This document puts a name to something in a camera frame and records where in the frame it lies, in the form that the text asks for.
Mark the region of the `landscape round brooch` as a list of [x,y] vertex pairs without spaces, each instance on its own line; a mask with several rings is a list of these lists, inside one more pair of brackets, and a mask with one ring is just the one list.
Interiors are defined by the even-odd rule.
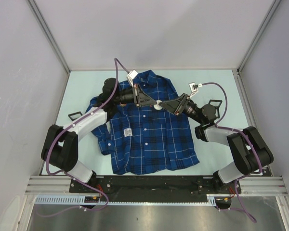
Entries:
[[163,108],[160,106],[160,103],[162,103],[161,100],[156,100],[156,103],[153,105],[155,110],[162,110]]

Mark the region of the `blue plaid button shirt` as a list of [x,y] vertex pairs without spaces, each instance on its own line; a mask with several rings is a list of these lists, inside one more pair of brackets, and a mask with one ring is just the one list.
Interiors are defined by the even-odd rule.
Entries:
[[117,106],[109,125],[92,131],[114,174],[151,174],[199,163],[188,117],[152,106]]

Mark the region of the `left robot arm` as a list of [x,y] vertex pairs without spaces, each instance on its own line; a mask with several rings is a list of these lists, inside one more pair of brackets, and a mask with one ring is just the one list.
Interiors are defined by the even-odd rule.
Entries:
[[129,103],[143,107],[155,105],[157,102],[145,94],[139,84],[122,90],[115,78],[105,80],[102,93],[88,112],[64,127],[49,127],[41,151],[46,167],[55,166],[73,180],[79,180],[84,191],[94,191],[97,186],[96,173],[79,160],[79,142],[92,130],[110,121],[118,105]]

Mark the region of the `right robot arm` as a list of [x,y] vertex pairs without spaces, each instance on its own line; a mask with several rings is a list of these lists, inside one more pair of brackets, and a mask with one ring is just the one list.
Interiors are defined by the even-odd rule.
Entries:
[[218,126],[216,120],[220,117],[221,104],[221,100],[210,100],[199,108],[187,94],[158,103],[158,106],[173,115],[185,114],[198,122],[199,126],[195,127],[197,139],[230,148],[233,162],[213,174],[211,186],[218,193],[224,193],[230,183],[237,179],[261,173],[264,167],[274,161],[271,150],[255,127],[239,130]]

